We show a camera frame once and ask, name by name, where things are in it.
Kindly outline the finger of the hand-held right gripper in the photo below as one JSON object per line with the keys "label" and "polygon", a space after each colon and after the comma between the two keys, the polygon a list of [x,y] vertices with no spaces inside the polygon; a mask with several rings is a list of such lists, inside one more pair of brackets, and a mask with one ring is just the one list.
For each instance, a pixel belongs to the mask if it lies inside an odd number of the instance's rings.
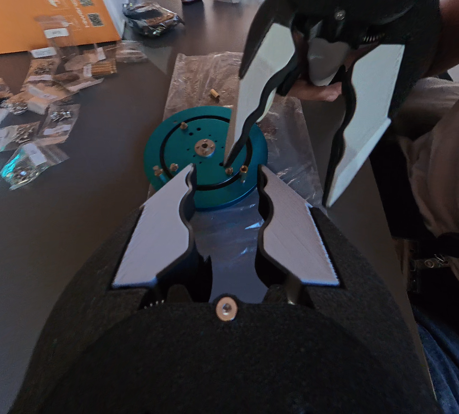
{"label": "finger of the hand-held right gripper", "polygon": [[245,145],[251,127],[266,115],[276,91],[296,66],[291,29],[274,23],[240,77],[237,105],[230,117],[223,165],[229,167]]}
{"label": "finger of the hand-held right gripper", "polygon": [[345,115],[331,144],[323,205],[331,207],[352,182],[391,123],[404,44],[382,44],[354,61],[342,83]]}

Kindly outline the clear plastic bag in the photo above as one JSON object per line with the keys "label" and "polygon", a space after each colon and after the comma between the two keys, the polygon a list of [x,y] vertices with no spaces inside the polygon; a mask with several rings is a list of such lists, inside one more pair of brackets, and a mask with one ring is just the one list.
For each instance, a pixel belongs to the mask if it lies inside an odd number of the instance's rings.
{"label": "clear plastic bag", "polygon": [[[163,119],[187,108],[218,105],[232,108],[237,101],[241,53],[204,56],[178,54]],[[300,100],[276,96],[258,124],[268,146],[267,166],[309,204],[321,207],[323,191]],[[210,300],[224,293],[247,303],[262,301],[267,287],[255,271],[257,235],[262,226],[255,188],[245,199],[226,208],[196,211],[191,224],[198,251],[211,257],[213,285]]]}

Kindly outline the blue metal turntable disc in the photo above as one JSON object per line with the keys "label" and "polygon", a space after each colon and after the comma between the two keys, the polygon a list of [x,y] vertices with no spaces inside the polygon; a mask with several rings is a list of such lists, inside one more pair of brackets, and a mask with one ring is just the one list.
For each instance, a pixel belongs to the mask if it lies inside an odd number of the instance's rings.
{"label": "blue metal turntable disc", "polygon": [[[153,190],[195,164],[197,210],[216,210],[243,200],[257,185],[257,169],[266,165],[268,146],[261,129],[254,125],[230,169],[223,166],[231,110],[221,106],[192,107],[171,115],[149,137],[144,150],[144,170]],[[240,182],[239,170],[248,166],[247,179]],[[156,180],[152,167],[164,170],[167,183]]]}

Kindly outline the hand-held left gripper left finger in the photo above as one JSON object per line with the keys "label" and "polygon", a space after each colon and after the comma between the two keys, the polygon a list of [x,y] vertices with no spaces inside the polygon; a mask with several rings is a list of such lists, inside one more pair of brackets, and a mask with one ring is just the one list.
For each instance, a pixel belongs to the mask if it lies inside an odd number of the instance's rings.
{"label": "hand-held left gripper left finger", "polygon": [[113,288],[157,286],[193,259],[196,242],[190,221],[196,211],[196,186],[196,165],[189,164],[145,201]]}

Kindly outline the pile of small screw bags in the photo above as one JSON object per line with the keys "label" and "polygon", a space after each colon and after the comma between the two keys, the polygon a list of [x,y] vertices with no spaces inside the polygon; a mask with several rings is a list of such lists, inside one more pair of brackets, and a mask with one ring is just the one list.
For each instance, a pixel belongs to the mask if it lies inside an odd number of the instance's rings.
{"label": "pile of small screw bags", "polygon": [[1,127],[1,153],[12,152],[1,168],[9,190],[35,181],[46,170],[68,159],[59,147],[70,136],[80,112],[75,96],[117,73],[118,63],[147,60],[141,43],[121,40],[93,44],[79,51],[69,20],[62,15],[38,16],[49,47],[31,50],[32,59],[20,92],[12,94],[1,79],[1,121],[7,115],[32,113],[38,120]]}

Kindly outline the black wrapped bundle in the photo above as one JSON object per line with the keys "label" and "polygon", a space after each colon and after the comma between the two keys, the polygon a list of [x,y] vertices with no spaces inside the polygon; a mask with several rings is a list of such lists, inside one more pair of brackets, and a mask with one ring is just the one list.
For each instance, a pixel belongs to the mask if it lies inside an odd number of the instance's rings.
{"label": "black wrapped bundle", "polygon": [[185,25],[177,13],[150,1],[124,3],[122,12],[128,26],[143,37],[160,37],[179,25]]}

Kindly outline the person's blue jeans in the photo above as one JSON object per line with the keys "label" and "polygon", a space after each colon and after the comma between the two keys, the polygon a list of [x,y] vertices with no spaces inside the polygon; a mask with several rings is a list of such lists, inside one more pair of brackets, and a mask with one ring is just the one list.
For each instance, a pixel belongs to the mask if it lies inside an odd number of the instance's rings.
{"label": "person's blue jeans", "polygon": [[443,321],[412,307],[437,401],[443,413],[459,412],[459,335]]}

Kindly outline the person's right hand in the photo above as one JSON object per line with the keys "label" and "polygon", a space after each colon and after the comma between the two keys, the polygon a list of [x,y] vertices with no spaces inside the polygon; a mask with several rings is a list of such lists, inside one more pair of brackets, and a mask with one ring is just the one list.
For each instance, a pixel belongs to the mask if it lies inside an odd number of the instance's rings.
{"label": "person's right hand", "polygon": [[298,79],[288,95],[305,101],[333,102],[341,95],[341,82],[316,86],[304,79]]}

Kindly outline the person's right forearm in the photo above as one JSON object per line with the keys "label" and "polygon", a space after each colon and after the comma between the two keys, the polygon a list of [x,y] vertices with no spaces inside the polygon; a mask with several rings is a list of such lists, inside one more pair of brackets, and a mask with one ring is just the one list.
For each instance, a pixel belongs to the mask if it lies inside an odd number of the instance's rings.
{"label": "person's right forearm", "polygon": [[441,0],[440,16],[437,49],[424,77],[438,76],[459,64],[459,0]]}

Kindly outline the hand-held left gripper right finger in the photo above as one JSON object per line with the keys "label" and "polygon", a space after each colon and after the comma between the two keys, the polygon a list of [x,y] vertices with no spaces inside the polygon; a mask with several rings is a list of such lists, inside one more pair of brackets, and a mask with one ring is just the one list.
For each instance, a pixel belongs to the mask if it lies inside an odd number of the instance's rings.
{"label": "hand-held left gripper right finger", "polygon": [[265,285],[292,276],[301,285],[339,285],[306,200],[267,166],[257,171],[258,212],[263,224],[257,237],[257,274]]}

